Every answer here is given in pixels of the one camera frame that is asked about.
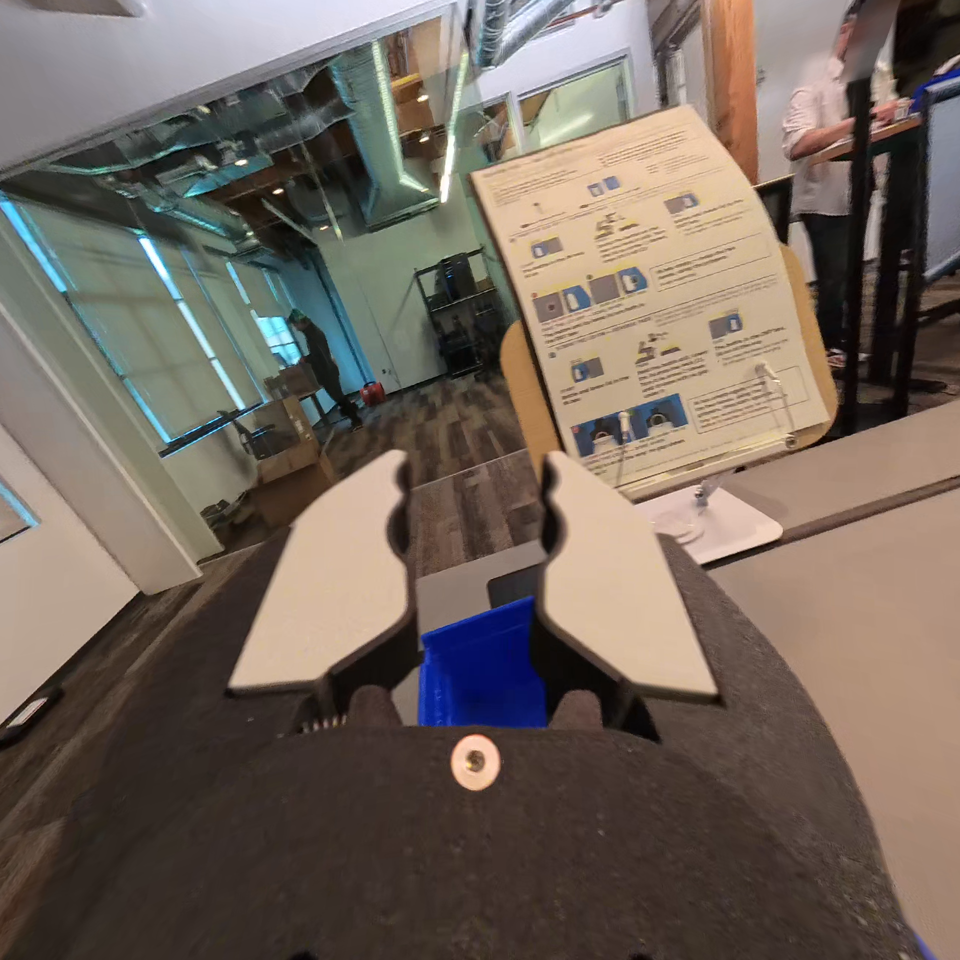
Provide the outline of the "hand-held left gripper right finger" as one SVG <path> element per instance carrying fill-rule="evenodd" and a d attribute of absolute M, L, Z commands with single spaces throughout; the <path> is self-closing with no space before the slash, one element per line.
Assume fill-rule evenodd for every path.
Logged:
<path fill-rule="evenodd" d="M 651 523 L 565 453 L 544 456 L 530 660 L 547 712 L 575 691 L 629 728 L 647 700 L 718 706 L 722 693 Z"/>

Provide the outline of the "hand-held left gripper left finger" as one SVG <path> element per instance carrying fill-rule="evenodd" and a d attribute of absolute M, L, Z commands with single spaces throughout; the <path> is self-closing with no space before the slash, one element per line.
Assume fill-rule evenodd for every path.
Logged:
<path fill-rule="evenodd" d="M 391 449 L 293 522 L 227 695 L 303 693 L 330 724 L 357 690 L 390 692 L 420 665 L 410 494 L 408 454 Z"/>

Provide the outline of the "brown cardboard box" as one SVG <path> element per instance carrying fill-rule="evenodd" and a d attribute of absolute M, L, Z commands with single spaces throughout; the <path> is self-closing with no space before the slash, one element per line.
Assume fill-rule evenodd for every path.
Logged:
<path fill-rule="evenodd" d="M 314 501 L 332 489 L 339 477 L 295 397 L 275 399 L 255 414 L 270 455 L 257 461 L 248 490 L 253 510 L 268 529 L 294 522 Z"/>

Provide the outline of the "black office chair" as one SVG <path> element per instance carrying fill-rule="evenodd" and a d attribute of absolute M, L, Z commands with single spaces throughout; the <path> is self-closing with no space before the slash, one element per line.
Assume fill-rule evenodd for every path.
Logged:
<path fill-rule="evenodd" d="M 282 439 L 275 424 L 254 426 L 252 429 L 241 422 L 239 411 L 218 410 L 218 414 L 221 420 L 233 426 L 242 450 L 256 461 L 269 459 L 282 452 Z"/>

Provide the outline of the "silver ventilation duct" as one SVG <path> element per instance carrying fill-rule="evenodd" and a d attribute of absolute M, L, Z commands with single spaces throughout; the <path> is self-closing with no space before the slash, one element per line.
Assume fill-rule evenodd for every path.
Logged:
<path fill-rule="evenodd" d="M 383 230 L 435 209 L 440 197 L 429 167 L 412 167 L 403 154 L 383 42 L 376 39 L 338 54 L 329 73 L 366 171 L 359 201 L 366 228 Z"/>
<path fill-rule="evenodd" d="M 572 1 L 465 3 L 464 35 L 473 67 L 480 71 L 506 63 L 524 45 L 568 16 Z"/>

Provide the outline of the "printed instruction sheet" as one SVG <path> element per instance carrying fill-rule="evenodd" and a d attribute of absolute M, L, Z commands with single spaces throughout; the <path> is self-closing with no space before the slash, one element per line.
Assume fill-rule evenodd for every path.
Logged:
<path fill-rule="evenodd" d="M 798 450 L 827 409 L 781 246 L 696 111 L 486 166 L 469 185 L 559 452 L 632 502 Z"/>

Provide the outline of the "pale screen on stand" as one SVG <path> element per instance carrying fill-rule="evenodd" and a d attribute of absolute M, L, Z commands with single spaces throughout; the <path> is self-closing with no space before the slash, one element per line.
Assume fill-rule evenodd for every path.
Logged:
<path fill-rule="evenodd" d="M 945 278 L 958 279 L 959 266 L 959 77 L 958 67 L 934 76 L 909 106 L 916 110 L 876 134 L 855 133 L 836 148 L 834 162 L 851 163 L 850 235 L 847 256 L 848 346 L 843 397 L 838 416 L 841 436 L 861 426 L 904 417 L 912 387 L 940 392 L 939 381 L 913 375 L 922 327 L 958 314 L 958 298 L 930 310 L 924 294 Z M 858 399 L 858 349 L 862 320 L 863 249 L 868 187 L 877 154 L 891 157 L 881 220 L 880 260 L 873 299 L 873 324 L 866 379 L 892 389 L 880 403 Z"/>

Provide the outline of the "black shelf rack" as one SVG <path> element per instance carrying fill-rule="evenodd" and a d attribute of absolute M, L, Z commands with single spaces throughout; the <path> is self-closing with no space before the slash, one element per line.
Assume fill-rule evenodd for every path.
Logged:
<path fill-rule="evenodd" d="M 441 258 L 414 271 L 439 359 L 451 379 L 499 372 L 506 317 L 486 248 Z"/>

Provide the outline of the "window with white blinds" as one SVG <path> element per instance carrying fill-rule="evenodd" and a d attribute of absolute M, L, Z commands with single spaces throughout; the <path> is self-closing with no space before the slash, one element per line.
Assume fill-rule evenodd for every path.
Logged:
<path fill-rule="evenodd" d="M 81 220 L 58 255 L 83 318 L 164 444 L 261 402 L 177 247 Z"/>

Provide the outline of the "black rectangular table pad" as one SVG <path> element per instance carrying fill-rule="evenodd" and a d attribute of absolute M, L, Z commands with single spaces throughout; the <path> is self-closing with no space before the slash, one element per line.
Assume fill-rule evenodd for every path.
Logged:
<path fill-rule="evenodd" d="M 488 604 L 498 609 L 536 596 L 542 564 L 532 564 L 490 579 L 486 584 Z"/>

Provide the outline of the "wooden post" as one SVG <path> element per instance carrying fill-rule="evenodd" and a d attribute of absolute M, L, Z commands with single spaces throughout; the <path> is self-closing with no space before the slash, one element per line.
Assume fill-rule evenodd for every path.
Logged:
<path fill-rule="evenodd" d="M 709 114 L 716 137 L 752 185 L 759 182 L 757 38 L 753 1 L 702 1 Z"/>

